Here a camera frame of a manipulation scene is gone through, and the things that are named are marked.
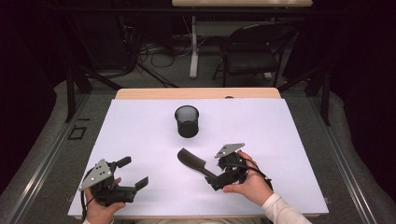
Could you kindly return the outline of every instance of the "black cup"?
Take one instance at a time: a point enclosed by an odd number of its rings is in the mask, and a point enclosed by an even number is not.
[[[175,112],[178,133],[185,138],[191,138],[198,134],[198,117],[199,112],[194,106],[179,107]]]

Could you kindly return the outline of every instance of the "hand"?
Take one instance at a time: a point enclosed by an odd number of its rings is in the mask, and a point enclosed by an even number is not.
[[[117,178],[114,181],[116,184],[120,182],[121,178]],[[93,198],[91,189],[84,189],[84,193],[87,202],[89,202]],[[113,215],[123,207],[125,207],[125,203],[113,203],[109,207],[106,207],[93,199],[87,207],[87,220],[91,224],[109,224],[113,220]]]
[[[256,168],[256,165],[251,161],[251,157],[245,152],[238,151],[239,156],[249,160],[247,166]],[[267,199],[274,193],[270,187],[265,183],[264,178],[255,171],[247,171],[247,179],[243,184],[233,184],[224,186],[223,192],[233,192],[244,195],[251,202],[262,206]]]

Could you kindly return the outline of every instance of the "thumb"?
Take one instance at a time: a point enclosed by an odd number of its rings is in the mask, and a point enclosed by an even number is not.
[[[113,203],[106,210],[110,214],[114,215],[117,211],[119,211],[123,207],[125,207],[125,203]]]
[[[235,184],[235,185],[226,185],[223,187],[223,192],[229,193],[241,193],[242,192],[242,186]]]

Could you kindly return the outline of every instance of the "chair backrest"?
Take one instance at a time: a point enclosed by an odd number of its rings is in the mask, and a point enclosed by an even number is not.
[[[271,43],[289,41],[297,29],[288,22],[252,24],[235,30],[228,38],[232,43]]]

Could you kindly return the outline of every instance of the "dark curtain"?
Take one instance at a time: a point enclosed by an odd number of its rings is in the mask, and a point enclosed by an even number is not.
[[[42,14],[29,1],[0,6],[2,159],[0,192],[20,168],[55,105],[63,62]]]
[[[354,147],[396,201],[396,3],[317,0],[314,7],[343,10],[347,16],[308,19],[284,76],[296,78],[317,66],[329,69],[331,90],[344,101]]]

